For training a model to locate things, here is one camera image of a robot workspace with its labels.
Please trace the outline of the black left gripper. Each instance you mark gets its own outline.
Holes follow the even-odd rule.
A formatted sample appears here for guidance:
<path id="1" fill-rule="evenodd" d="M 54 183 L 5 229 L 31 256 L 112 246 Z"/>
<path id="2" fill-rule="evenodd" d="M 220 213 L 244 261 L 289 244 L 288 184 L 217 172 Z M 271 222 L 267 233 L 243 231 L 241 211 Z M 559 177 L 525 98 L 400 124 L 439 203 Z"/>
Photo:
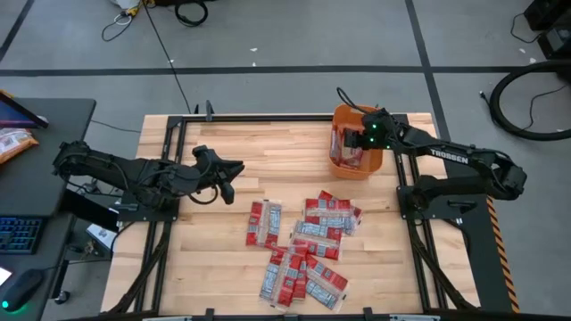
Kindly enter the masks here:
<path id="1" fill-rule="evenodd" d="M 242 160 L 223 160 L 213 149 L 200 145 L 192 150 L 196 163 L 193 166 L 171 164 L 159 173 L 159 183 L 176 197 L 188 196 L 193 202 L 207 205 L 211 201 L 199 201 L 193 193 L 213 188 L 224 203 L 232 204 L 235 189 L 231 182 L 244 169 Z"/>

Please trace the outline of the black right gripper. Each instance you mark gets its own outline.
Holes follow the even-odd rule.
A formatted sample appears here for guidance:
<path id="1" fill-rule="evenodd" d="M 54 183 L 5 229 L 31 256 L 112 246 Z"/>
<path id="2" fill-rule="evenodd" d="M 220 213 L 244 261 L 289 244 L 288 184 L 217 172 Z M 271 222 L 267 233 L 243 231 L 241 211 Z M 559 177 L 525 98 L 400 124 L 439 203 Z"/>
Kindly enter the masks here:
<path id="1" fill-rule="evenodd" d="M 396 147 L 397 122 L 390 112 L 386 109 L 375 110 L 366 113 L 361 120 L 364 127 L 362 133 L 349 128 L 344 130 L 347 148 L 370 150 L 394 149 Z"/>

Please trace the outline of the orange plastic basket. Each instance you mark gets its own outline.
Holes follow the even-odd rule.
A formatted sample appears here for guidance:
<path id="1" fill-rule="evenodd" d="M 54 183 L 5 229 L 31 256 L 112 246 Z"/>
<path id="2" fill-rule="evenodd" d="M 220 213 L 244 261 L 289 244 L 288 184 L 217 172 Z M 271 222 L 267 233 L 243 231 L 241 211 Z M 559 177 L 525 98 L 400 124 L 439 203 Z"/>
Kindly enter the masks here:
<path id="1" fill-rule="evenodd" d="M 363 132 L 362 117 L 364 114 L 357 111 L 349 105 L 342 103 L 335 108 L 332 126 L 353 128 Z M 367 179 L 374 172 L 379 170 L 383 163 L 384 152 L 382 149 L 363 150 L 363 158 L 358 169 L 348 169 L 345 167 L 336 166 L 329 157 L 330 172 L 339 178 L 364 180 Z"/>

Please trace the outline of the white box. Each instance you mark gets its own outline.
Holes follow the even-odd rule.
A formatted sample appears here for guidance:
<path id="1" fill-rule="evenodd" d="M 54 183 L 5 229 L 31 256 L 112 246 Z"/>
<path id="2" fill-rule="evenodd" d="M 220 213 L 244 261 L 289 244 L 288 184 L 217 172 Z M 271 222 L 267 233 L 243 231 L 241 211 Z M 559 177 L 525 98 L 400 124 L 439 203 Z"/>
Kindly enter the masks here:
<path id="1" fill-rule="evenodd" d="M 103 245 L 107 250 L 113 251 L 114 241 L 117 236 L 117 232 L 107 230 L 96 224 L 91 224 L 86 229 L 86 232 L 94 239 L 96 239 L 101 245 Z"/>

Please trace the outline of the black flat panel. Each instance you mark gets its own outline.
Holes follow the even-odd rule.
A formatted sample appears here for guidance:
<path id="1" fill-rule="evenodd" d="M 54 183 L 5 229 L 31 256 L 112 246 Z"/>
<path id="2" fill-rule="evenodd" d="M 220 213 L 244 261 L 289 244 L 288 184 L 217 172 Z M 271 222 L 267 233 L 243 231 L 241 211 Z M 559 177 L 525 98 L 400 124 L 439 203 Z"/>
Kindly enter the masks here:
<path id="1" fill-rule="evenodd" d="M 118 232 L 118 214 L 88 198 L 65 190 L 60 205 L 61 211 L 67 211 L 91 224 L 96 224 L 112 232 Z"/>

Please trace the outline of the black platform with hazard stripes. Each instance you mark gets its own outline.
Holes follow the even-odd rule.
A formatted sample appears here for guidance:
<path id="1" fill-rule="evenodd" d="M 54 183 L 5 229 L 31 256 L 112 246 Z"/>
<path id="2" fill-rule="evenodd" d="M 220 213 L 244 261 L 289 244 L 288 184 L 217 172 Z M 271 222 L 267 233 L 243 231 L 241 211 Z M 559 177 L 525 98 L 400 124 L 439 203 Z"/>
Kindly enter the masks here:
<path id="1" fill-rule="evenodd" d="M 520 311 L 494 199 L 485 194 L 451 195 L 464 202 L 454 224 L 433 223 L 440 265 L 453 285 L 483 311 Z"/>

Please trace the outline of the white and yellow bundle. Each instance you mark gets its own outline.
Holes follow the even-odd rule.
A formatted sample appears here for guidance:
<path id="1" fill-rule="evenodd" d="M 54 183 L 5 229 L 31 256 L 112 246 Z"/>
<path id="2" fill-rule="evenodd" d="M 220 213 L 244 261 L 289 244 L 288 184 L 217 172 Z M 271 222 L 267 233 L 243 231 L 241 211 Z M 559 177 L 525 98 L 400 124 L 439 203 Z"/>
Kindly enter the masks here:
<path id="1" fill-rule="evenodd" d="M 135 16 L 141 5 L 142 0 L 109 0 L 112 4 L 119 6 L 119 8 L 129 16 Z"/>

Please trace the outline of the black desk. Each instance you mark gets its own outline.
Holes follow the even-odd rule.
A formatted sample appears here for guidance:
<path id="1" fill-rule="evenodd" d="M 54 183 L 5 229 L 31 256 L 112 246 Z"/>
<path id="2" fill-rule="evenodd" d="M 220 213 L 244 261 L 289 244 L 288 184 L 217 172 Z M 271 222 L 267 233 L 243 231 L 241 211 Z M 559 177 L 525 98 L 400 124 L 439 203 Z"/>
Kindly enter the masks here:
<path id="1" fill-rule="evenodd" d="M 0 254 L 0 268 L 12 273 L 0 285 L 0 302 L 19 276 L 42 269 L 44 280 L 29 301 L 15 312 L 0 307 L 0 321 L 39 321 L 52 293 L 54 279 L 70 234 L 73 216 L 60 212 L 67 184 L 53 174 L 53 161 L 60 144 L 82 140 L 95 111 L 96 101 L 89 98 L 18 98 L 27 110 L 49 121 L 35 129 L 39 144 L 0 165 L 0 217 L 36 217 L 45 221 L 37 251 L 33 255 Z"/>

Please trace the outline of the orange snack bag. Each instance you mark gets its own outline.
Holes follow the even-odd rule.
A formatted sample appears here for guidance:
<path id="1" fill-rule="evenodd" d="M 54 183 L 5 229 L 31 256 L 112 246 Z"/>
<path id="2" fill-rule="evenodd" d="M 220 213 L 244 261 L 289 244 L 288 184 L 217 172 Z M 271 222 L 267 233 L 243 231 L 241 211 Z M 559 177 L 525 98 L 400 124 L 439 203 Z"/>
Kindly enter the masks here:
<path id="1" fill-rule="evenodd" d="M 6 163 L 34 145 L 38 145 L 38 141 L 30 130 L 26 128 L 1 128 L 0 164 Z"/>

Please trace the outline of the black backlit keyboard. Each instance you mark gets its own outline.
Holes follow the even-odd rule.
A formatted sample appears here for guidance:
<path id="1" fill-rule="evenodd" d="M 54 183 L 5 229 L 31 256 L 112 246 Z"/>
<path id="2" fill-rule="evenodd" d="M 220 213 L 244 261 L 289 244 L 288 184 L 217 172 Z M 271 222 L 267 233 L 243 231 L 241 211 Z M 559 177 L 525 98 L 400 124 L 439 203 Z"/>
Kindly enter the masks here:
<path id="1" fill-rule="evenodd" d="M 42 218 L 0 216 L 0 254 L 34 254 L 45 224 Z"/>

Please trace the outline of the open laptop screen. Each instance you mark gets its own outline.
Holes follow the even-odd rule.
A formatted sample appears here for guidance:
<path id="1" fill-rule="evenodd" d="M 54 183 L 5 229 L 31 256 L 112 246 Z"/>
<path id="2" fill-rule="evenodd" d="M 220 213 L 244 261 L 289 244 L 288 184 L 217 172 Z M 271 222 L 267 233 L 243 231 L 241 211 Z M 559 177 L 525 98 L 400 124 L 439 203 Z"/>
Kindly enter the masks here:
<path id="1" fill-rule="evenodd" d="M 48 128 L 46 118 L 38 116 L 0 90 L 0 128 Z"/>

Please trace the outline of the black equipment case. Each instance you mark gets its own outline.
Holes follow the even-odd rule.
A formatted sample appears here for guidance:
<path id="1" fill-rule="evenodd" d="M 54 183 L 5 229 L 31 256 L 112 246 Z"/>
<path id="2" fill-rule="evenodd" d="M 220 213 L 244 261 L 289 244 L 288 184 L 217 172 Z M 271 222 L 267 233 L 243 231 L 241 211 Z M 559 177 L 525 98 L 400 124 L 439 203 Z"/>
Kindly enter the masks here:
<path id="1" fill-rule="evenodd" d="M 571 27 L 554 27 L 543 33 L 537 43 L 547 60 L 571 60 Z"/>
<path id="2" fill-rule="evenodd" d="M 545 30 L 570 8 L 571 0 L 533 0 L 524 17 L 531 30 Z"/>

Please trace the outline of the black computer mouse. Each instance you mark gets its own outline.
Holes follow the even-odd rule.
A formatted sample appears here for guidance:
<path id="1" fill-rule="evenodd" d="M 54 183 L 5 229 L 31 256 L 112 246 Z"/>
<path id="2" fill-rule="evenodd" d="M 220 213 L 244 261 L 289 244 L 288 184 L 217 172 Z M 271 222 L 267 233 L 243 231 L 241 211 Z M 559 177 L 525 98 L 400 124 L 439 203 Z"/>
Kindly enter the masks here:
<path id="1" fill-rule="evenodd" d="M 21 274 L 0 301 L 0 308 L 13 313 L 21 310 L 43 283 L 44 272 L 29 269 Z"/>

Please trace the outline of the black clamp post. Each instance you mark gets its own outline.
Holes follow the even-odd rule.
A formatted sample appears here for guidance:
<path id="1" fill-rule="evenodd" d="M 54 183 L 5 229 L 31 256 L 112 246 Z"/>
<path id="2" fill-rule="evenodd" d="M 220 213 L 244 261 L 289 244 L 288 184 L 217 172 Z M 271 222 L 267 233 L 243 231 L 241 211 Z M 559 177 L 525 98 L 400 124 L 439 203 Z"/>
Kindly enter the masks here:
<path id="1" fill-rule="evenodd" d="M 211 101 L 206 100 L 205 104 L 204 104 L 204 110 L 201 111 L 200 104 L 198 103 L 194 107 L 193 114 L 194 115 L 203 115 L 205 122 L 212 122 L 213 121 L 213 115 L 215 114 L 215 111 L 213 110 L 213 106 L 211 104 Z"/>

